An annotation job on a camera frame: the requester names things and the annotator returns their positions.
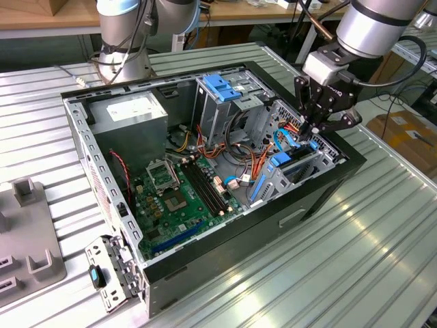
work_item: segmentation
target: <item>robotic arm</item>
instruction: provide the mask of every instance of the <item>robotic arm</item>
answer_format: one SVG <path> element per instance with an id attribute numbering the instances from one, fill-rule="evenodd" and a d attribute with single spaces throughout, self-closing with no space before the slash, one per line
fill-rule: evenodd
<path id="1" fill-rule="evenodd" d="M 199 20 L 200 0 L 98 0 L 102 50 L 97 65 L 107 84 L 151 75 L 145 42 L 157 33 L 186 33 Z"/>
<path id="2" fill-rule="evenodd" d="M 361 123 L 362 118 L 353 105 L 361 88 L 372 85 L 350 74 L 349 64 L 361 58 L 378 58 L 388 53 L 423 3 L 424 0 L 351 0 L 352 5 L 341 19 L 336 38 L 323 31 L 323 27 L 319 27 L 307 12 L 315 26 L 333 42 L 310 53 L 303 66 L 307 76 L 295 79 L 303 122 L 300 139 L 306 139 L 310 131 L 338 131 Z M 437 9 L 437 0 L 432 0 L 425 10 L 434 8 Z M 426 49 L 424 43 L 419 42 L 421 48 Z M 387 83 L 387 86 L 399 82 Z M 331 114 L 340 111 L 343 112 L 340 120 L 328 120 Z"/>
<path id="3" fill-rule="evenodd" d="M 431 31 L 437 25 L 437 0 L 429 0 L 422 12 L 414 20 L 414 27 L 421 31 Z"/>

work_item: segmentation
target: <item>yellow wire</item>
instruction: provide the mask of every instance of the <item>yellow wire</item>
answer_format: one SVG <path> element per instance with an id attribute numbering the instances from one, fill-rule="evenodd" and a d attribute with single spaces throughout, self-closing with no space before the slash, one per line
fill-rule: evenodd
<path id="1" fill-rule="evenodd" d="M 188 145 L 188 138 L 190 137 L 190 131 L 185 134 L 184 144 L 176 150 L 176 152 L 183 152 Z"/>

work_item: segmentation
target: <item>slotted aluminum surface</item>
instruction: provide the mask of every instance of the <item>slotted aluminum surface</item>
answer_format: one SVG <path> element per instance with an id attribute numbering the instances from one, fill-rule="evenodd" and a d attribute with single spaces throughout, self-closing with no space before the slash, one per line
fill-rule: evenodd
<path id="1" fill-rule="evenodd" d="M 254 60 L 293 89 L 293 69 L 256 44 L 151 60 L 158 74 Z M 87 64 L 67 68 L 100 84 Z M 109 229 L 59 97 L 75 88 L 55 68 L 0 74 L 0 182 L 31 176 L 44 184 L 68 272 L 1 308 L 2 326 L 419 327 L 436 307 L 436 186 L 354 128 L 341 135 L 367 162 L 316 217 L 149 322 L 138 300 L 107 315 L 83 249 Z"/>
<path id="2" fill-rule="evenodd" d="M 418 29 L 415 29 L 414 27 L 407 27 L 404 35 L 416 36 L 422 39 L 422 41 L 424 41 L 424 43 L 426 44 L 428 51 L 437 49 L 436 31 L 424 33 L 422 31 L 419 31 Z M 391 50 L 414 65 L 417 64 L 421 56 L 419 46 L 411 41 L 398 42 Z M 437 60 L 433 57 L 427 56 L 426 62 L 423 64 L 421 69 L 426 73 L 431 73 L 434 78 L 437 78 Z"/>

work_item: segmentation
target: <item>label sticker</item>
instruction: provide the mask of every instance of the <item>label sticker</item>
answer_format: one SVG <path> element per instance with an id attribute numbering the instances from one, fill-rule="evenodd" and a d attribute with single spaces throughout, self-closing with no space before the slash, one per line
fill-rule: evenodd
<path id="1" fill-rule="evenodd" d="M 133 118 L 152 112 L 153 104 L 147 98 L 138 98 L 124 101 L 119 104 L 112 104 L 107 107 L 107 111 L 114 122 Z"/>
<path id="2" fill-rule="evenodd" d="M 394 118 L 391 118 L 393 121 L 395 121 L 396 124 L 398 125 L 402 125 L 402 124 L 407 124 L 408 122 L 405 121 L 404 118 L 401 118 L 400 116 L 395 116 Z"/>
<path id="3" fill-rule="evenodd" d="M 405 132 L 407 132 L 407 134 L 413 139 L 417 139 L 416 135 L 421 135 L 419 132 L 417 132 L 415 130 L 409 130 L 409 131 L 405 131 Z"/>

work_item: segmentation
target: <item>green motherboard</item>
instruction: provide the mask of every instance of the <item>green motherboard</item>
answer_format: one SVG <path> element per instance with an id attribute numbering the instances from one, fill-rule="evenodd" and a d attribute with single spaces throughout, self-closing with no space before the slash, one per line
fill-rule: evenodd
<path id="1" fill-rule="evenodd" d="M 170 181 L 164 167 L 151 171 L 154 180 L 146 170 L 133 179 L 136 219 L 144 236 L 139 249 L 147 259 L 242 212 L 232 195 L 228 192 L 221 195 L 215 190 L 213 178 L 216 173 L 205 158 L 193 161 L 190 166 L 178 163 L 169 164 L 169 167 L 179 180 L 178 188 L 157 192 L 157 183 Z M 215 204 L 222 204 L 223 210 L 215 211 L 212 199 L 216 200 Z"/>

